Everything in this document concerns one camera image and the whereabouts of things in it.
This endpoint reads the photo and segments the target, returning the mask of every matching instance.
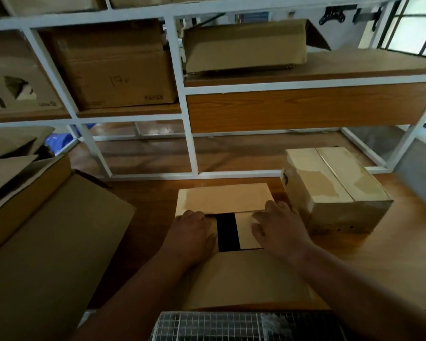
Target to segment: black metal bracket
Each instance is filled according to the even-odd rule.
[[[354,24],[362,21],[374,21],[373,24],[373,32],[376,30],[377,22],[380,19],[380,15],[382,14],[382,8],[380,7],[379,10],[375,13],[361,13],[361,8],[357,9],[357,12],[353,16],[352,22]]]
[[[357,4],[350,4],[345,6],[329,6],[325,8],[325,14],[319,20],[319,25],[323,25],[327,21],[337,20],[338,22],[344,22],[346,20],[346,16],[344,15],[344,11],[349,11],[353,9],[357,9]]]

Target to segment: wooden drawer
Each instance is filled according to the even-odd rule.
[[[187,96],[193,133],[405,125],[426,109],[426,83]]]

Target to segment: shelf frame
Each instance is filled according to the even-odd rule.
[[[331,5],[356,4],[359,7],[384,6],[382,17],[377,24],[376,34],[371,40],[370,47],[376,48],[380,37],[383,34],[385,22],[388,20],[389,12],[395,0],[215,0],[202,1],[185,4],[165,4],[152,7],[140,7],[130,9],[112,9],[110,0],[106,0],[107,10],[96,12],[82,12],[69,14],[47,14],[23,18],[2,18],[0,19],[0,31],[19,30],[23,32],[25,38],[30,43],[32,50],[36,54],[41,66],[45,70],[54,89],[65,105],[69,113],[69,118],[58,120],[34,120],[3,122],[0,127],[17,126],[76,126],[81,137],[74,139],[68,144],[62,152],[66,152],[77,142],[83,141],[87,145],[94,159],[102,169],[101,178],[105,180],[154,180],[154,179],[215,179],[215,178],[244,178],[244,177],[275,177],[280,175],[280,170],[250,170],[250,171],[224,171],[224,172],[202,172],[199,173],[196,150],[194,146],[194,136],[191,131],[189,113],[186,96],[190,94],[211,94],[211,93],[233,93],[249,91],[270,91],[270,90],[291,90],[291,89],[315,89],[328,87],[346,87],[363,85],[385,85],[385,84],[405,84],[426,82],[426,74],[409,76],[387,76],[374,78],[353,78],[353,79],[334,79],[334,80],[312,80],[312,81],[291,81],[265,84],[245,84],[245,85],[224,85],[224,86],[201,86],[185,87],[182,63],[179,55],[178,35],[175,22],[179,18],[195,17],[198,15],[228,13],[247,13],[258,10],[273,10],[279,8],[300,9],[300,8],[319,8]],[[130,116],[106,116],[106,117],[79,117],[79,109],[74,102],[73,97],[68,91],[66,84],[61,78],[57,68],[38,33],[38,28],[56,27],[66,25],[117,22],[125,20],[137,20],[145,18],[163,18],[167,27],[167,36],[171,50],[171,58],[174,69],[174,76],[178,91],[181,114],[151,114],[151,115],[130,115]],[[143,175],[114,175],[107,165],[104,156],[99,150],[96,141],[118,140],[115,137],[93,137],[87,129],[87,123],[115,123],[115,122],[141,122],[153,120],[182,120],[184,126],[184,137],[186,137],[189,159],[192,172],[186,173],[160,173]],[[426,122],[426,110],[418,122],[410,126],[405,136],[391,154],[389,160],[382,159],[369,146],[362,142],[349,129],[341,128],[343,134],[355,143],[377,166],[367,167],[366,169],[373,173],[392,172],[403,154],[407,151],[413,142],[418,131]],[[272,131],[256,132],[259,134],[271,134]],[[231,133],[221,133],[222,135],[231,135]],[[136,134],[134,139],[147,138],[151,135]],[[218,136],[217,133],[211,133],[208,136]]]

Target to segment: hand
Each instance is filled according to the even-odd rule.
[[[184,212],[173,221],[160,251],[177,256],[185,269],[206,260],[213,252],[217,237],[209,236],[210,224],[202,212]]]
[[[300,215],[285,202],[267,201],[265,211],[255,212],[253,218],[259,222],[252,225],[254,238],[275,257],[293,264],[313,246]]]

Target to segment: window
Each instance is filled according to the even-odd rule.
[[[381,49],[426,57],[426,0],[395,2]]]

